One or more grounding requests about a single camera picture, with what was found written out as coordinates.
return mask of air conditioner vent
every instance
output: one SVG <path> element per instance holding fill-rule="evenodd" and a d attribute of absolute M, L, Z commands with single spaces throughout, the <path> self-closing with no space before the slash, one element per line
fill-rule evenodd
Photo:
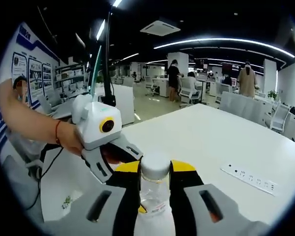
<path fill-rule="evenodd" d="M 170 25 L 163 21 L 154 21 L 153 23 L 149 24 L 148 26 L 144 27 L 140 32 L 143 33 L 150 33 L 158 36 L 165 36 L 170 33 L 180 31 L 179 28 Z"/>

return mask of office desk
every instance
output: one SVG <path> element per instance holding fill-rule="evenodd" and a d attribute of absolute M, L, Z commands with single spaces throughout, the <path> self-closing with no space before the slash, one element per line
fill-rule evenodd
<path fill-rule="evenodd" d="M 295 143 L 243 118 L 197 104 L 128 126 L 122 132 L 144 153 L 163 150 L 172 159 L 193 165 L 204 183 L 214 184 L 235 200 L 239 212 L 249 220 L 272 224 L 295 195 Z M 57 152 L 47 152 L 43 172 Z M 279 196 L 221 171 L 226 163 L 276 182 L 281 188 Z M 41 182 L 45 220 L 61 217 L 55 209 L 74 186 L 79 184 L 77 188 L 83 191 L 86 185 L 96 184 L 84 161 L 73 154 L 64 151 L 54 165 Z"/>
<path fill-rule="evenodd" d="M 89 93 L 89 90 L 88 89 L 85 89 L 85 88 L 78 88 L 77 90 L 75 90 L 69 98 L 75 98 L 77 97 L 78 95 L 82 94 L 82 95 L 85 95 L 85 94 L 88 94 Z"/>
<path fill-rule="evenodd" d="M 60 104 L 57 109 L 52 113 L 52 118 L 54 119 L 63 119 L 71 116 L 72 104 L 74 98 L 71 98 L 64 103 Z"/>
<path fill-rule="evenodd" d="M 272 101 L 271 99 L 269 99 L 267 97 L 260 97 L 258 95 L 255 95 L 255 99 L 258 101 L 263 101 L 263 102 L 267 102 L 267 103 L 271 103 L 271 104 L 275 103 L 274 101 Z"/>
<path fill-rule="evenodd" d="M 159 86 L 159 95 L 162 97 L 169 97 L 168 78 L 153 78 L 152 80 Z"/>

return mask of power strip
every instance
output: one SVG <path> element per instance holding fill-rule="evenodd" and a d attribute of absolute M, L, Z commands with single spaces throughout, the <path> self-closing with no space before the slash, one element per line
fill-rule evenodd
<path fill-rule="evenodd" d="M 262 177 L 256 176 L 255 174 L 239 166 L 228 163 L 222 166 L 221 170 L 273 196 L 277 196 L 279 193 L 278 184 Z"/>

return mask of floor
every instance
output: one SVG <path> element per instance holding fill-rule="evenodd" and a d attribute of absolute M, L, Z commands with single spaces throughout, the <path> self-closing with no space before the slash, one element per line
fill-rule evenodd
<path fill-rule="evenodd" d="M 146 95 L 146 92 L 147 90 L 144 83 L 134 84 L 135 122 L 133 124 L 181 109 L 179 107 L 181 104 L 180 101 L 171 102 L 169 98 L 159 95 Z M 203 101 L 209 106 L 218 108 L 218 104 L 215 103 L 215 97 L 205 94 L 203 96 Z"/>

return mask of cable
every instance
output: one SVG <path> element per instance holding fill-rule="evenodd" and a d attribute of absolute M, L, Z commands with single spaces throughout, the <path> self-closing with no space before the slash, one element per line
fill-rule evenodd
<path fill-rule="evenodd" d="M 31 208 L 36 204 L 36 202 L 37 202 L 37 200 L 38 200 L 38 197 L 39 197 L 39 195 L 40 195 L 40 181 L 41 181 L 41 179 L 44 177 L 44 175 L 49 171 L 49 169 L 51 168 L 52 164 L 53 164 L 54 161 L 57 159 L 57 157 L 60 155 L 60 153 L 62 152 L 62 150 L 63 150 L 63 147 L 60 149 L 60 151 L 58 152 L 58 154 L 54 157 L 54 159 L 53 159 L 52 162 L 50 163 L 50 165 L 49 165 L 49 167 L 47 168 L 47 170 L 46 170 L 46 171 L 43 173 L 43 175 L 39 178 L 39 180 L 38 180 L 38 182 L 37 182 L 38 193 L 37 193 L 37 195 L 36 195 L 36 197 L 35 197 L 35 201 L 34 201 L 34 203 L 33 203 L 32 205 L 30 205 L 30 207 L 28 207 L 26 210 L 31 209 Z"/>
<path fill-rule="evenodd" d="M 43 17 L 43 15 L 41 14 L 41 11 L 40 11 L 40 9 L 39 9 L 39 6 L 37 6 L 37 9 L 38 9 L 38 11 L 39 11 L 39 14 L 40 14 L 41 19 L 43 20 L 43 22 L 44 22 L 44 24 L 45 24 L 47 30 L 49 31 L 51 37 L 52 37 L 53 40 L 56 42 L 56 44 L 58 44 L 58 42 L 57 42 L 57 40 L 56 40 L 56 37 L 53 36 L 53 34 L 50 32 L 50 30 L 49 30 L 49 28 L 48 28 L 48 26 L 47 26 L 47 24 L 46 24 L 46 22 L 45 22 L 45 20 L 44 20 L 44 17 Z"/>

